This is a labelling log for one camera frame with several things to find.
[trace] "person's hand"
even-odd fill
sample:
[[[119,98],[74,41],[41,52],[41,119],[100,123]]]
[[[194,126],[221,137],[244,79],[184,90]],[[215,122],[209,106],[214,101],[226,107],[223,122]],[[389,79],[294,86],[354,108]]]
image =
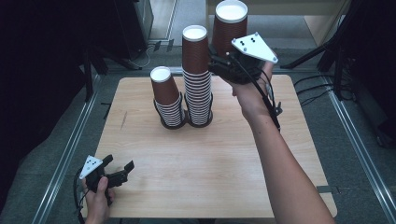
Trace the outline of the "person's hand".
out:
[[[98,183],[98,189],[96,193],[89,191],[85,196],[88,207],[87,220],[85,221],[86,224],[102,224],[108,219],[110,210],[107,205],[107,198],[105,196],[107,183],[107,177],[102,177]],[[82,180],[82,186],[84,187],[84,190],[87,190],[85,178]],[[110,196],[111,202],[113,202],[115,196],[113,189],[108,190],[108,195]]]
[[[266,62],[262,67],[262,70],[268,76],[269,80],[265,74],[261,74],[261,78],[257,81],[265,93],[265,83],[268,83],[271,80],[273,68],[273,63]],[[265,115],[269,117],[269,112],[262,100],[262,96],[252,83],[245,85],[239,85],[231,82],[228,83],[233,87],[233,96],[237,97],[242,108],[242,114],[247,120],[252,116],[254,117],[257,115]]]

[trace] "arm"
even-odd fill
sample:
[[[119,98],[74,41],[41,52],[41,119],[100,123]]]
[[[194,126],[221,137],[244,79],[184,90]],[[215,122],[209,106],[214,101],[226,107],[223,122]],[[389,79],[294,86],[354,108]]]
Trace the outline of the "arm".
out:
[[[108,219],[110,210],[107,205],[107,198],[105,196],[105,191],[107,188],[108,179],[107,177],[102,177],[98,183],[98,189],[96,193],[93,191],[88,191],[86,195],[88,215],[85,220],[86,224],[103,224]],[[84,189],[87,188],[85,179],[82,180],[82,186]],[[108,195],[110,200],[114,200],[114,191],[112,189],[108,190]]]
[[[268,62],[264,65],[269,78],[273,66]],[[271,120],[257,89],[252,84],[231,85],[253,132],[276,222],[334,223],[317,189]]]

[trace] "stack of paper cups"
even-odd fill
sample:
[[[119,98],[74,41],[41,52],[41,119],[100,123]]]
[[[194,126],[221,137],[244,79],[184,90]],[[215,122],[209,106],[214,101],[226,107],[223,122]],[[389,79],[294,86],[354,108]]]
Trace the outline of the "stack of paper cups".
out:
[[[154,91],[154,107],[161,118],[163,127],[178,129],[186,123],[186,114],[182,105],[182,94],[168,67],[154,68],[151,73],[151,85]]]
[[[235,51],[231,44],[234,38],[247,35],[248,7],[238,0],[224,0],[216,6],[213,24],[212,45],[222,58]]]
[[[207,30],[200,25],[183,30],[182,67],[189,124],[201,128],[213,119],[211,74],[208,72]]]

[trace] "wooden tabletop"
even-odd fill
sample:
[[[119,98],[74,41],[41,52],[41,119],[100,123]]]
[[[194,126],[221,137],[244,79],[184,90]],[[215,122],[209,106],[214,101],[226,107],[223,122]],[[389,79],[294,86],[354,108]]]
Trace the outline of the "wooden tabletop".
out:
[[[184,92],[182,77],[175,80]],[[327,186],[290,77],[275,75],[272,83],[284,110],[278,117],[283,137],[314,185]],[[135,168],[115,188],[111,217],[274,216],[253,136],[231,87],[212,77],[212,92],[209,126],[167,130],[153,106],[150,78],[120,81],[95,157],[113,155],[107,173],[130,160]],[[332,195],[321,196],[335,216]]]

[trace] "brown paper cup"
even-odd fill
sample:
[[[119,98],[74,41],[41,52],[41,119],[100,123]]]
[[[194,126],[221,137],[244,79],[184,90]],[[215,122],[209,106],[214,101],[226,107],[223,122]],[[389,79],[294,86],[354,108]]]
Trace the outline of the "brown paper cup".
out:
[[[154,99],[158,104],[171,105],[177,101],[179,92],[168,67],[160,66],[154,68],[150,73],[150,77]]]
[[[231,44],[234,38],[247,35],[248,7],[238,0],[222,1],[216,6],[213,24],[212,45],[222,58],[226,53],[235,51]]]
[[[188,73],[201,74],[207,71],[209,63],[209,42],[204,26],[191,25],[183,30],[182,67]]]

